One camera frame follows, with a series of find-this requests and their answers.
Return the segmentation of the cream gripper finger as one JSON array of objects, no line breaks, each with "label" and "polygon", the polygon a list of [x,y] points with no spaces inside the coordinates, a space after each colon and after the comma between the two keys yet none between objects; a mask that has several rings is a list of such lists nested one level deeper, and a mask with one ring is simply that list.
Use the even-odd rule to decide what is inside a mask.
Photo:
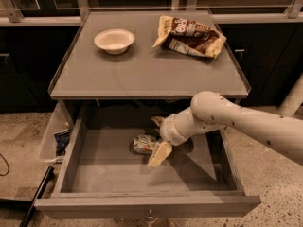
[{"label": "cream gripper finger", "polygon": [[163,116],[153,116],[151,121],[156,124],[157,127],[161,127],[165,118]]},{"label": "cream gripper finger", "polygon": [[154,142],[153,144],[148,144],[147,149],[151,150],[151,157],[147,167],[153,169],[160,166],[168,158],[172,152],[172,145],[167,142]]}]

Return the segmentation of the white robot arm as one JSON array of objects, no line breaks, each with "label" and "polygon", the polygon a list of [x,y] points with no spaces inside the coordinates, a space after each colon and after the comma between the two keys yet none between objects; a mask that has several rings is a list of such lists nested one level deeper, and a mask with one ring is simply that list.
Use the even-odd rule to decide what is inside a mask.
[{"label": "white robot arm", "polygon": [[162,141],[148,161],[155,168],[168,158],[174,146],[185,143],[189,137],[232,127],[264,146],[301,164],[303,162],[303,121],[294,113],[303,103],[302,81],[298,80],[286,96],[277,114],[266,113],[236,105],[223,96],[202,91],[196,94],[190,106],[180,113],[153,121],[160,128]]}]

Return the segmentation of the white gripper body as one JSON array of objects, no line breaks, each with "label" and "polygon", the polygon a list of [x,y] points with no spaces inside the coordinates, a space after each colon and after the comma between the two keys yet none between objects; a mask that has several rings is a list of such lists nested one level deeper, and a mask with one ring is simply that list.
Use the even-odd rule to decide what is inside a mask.
[{"label": "white gripper body", "polygon": [[166,117],[160,126],[160,136],[163,141],[168,142],[173,146],[179,146],[185,143],[188,138],[183,136],[175,126],[175,116],[173,113]]}]

